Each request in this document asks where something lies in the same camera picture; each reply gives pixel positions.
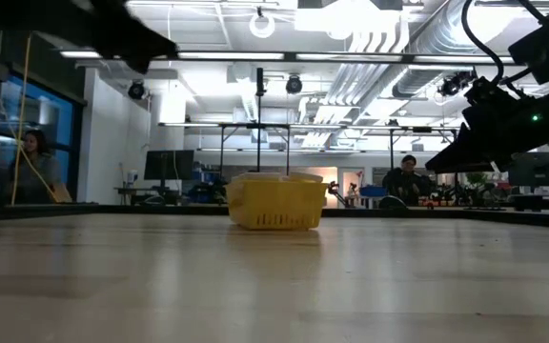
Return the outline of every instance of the basket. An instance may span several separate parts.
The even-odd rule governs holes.
[[[327,188],[315,182],[237,180],[226,186],[228,212],[247,229],[316,228]]]

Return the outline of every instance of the ceiling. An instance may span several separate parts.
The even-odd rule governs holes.
[[[410,37],[413,37],[417,29],[442,3],[442,0],[423,0],[423,10],[410,11],[404,15],[409,22]],[[279,4],[281,6],[276,10],[264,10],[274,18],[274,32],[268,38],[258,38],[252,34],[250,21],[255,14],[255,9],[251,8],[236,9],[213,5],[208,7],[130,7],[130,9],[149,28],[165,37],[170,37],[179,45],[180,50],[348,51],[352,47],[352,37],[337,40],[323,31],[295,30],[297,1],[285,0]],[[265,19],[258,19],[255,24],[259,29],[265,27],[262,21]],[[493,22],[484,18],[482,22],[486,24],[485,27],[489,24],[493,25]],[[537,27],[537,21],[526,11],[517,10],[510,24],[503,30],[495,32],[487,45],[499,54],[507,54],[510,44]],[[61,49],[74,48],[53,38],[51,41]],[[239,95],[237,84],[229,82],[231,64],[227,62],[154,62],[151,70],[155,75],[162,71],[162,75],[146,80],[146,83],[152,92],[165,91],[171,86],[172,80],[167,79],[164,71],[176,70],[178,79],[183,81],[188,89],[187,114],[193,121],[209,121],[212,118],[211,114],[232,113],[235,108],[243,108],[243,97]],[[140,76],[129,70],[122,62],[99,62],[98,64],[90,62],[88,66],[99,68],[102,77],[113,80],[122,91],[128,87],[132,79]],[[263,68],[267,79],[268,91],[262,98],[262,107],[293,109],[293,111],[298,110],[302,97],[326,94],[343,68],[339,63],[252,62],[251,66]],[[513,74],[517,70],[521,69],[508,68],[506,74]],[[494,74],[496,70],[494,67],[481,67],[477,71],[478,74],[487,76]],[[301,94],[289,95],[285,91],[290,74],[299,74],[303,82]],[[538,88],[531,77],[521,79],[519,83],[526,88]],[[437,85],[438,83],[427,85],[421,89],[420,93],[409,99],[407,104],[400,108],[404,110],[403,118],[397,115],[397,111],[390,115],[403,121],[404,124],[400,123],[400,125],[439,125],[442,121],[460,125],[460,111],[467,106],[466,101],[461,93],[452,99],[443,99],[436,94]]]

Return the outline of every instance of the computer monitor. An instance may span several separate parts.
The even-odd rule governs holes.
[[[192,180],[194,151],[148,151],[145,161],[145,180]]]
[[[549,186],[549,152],[515,155],[508,176],[512,186]]]

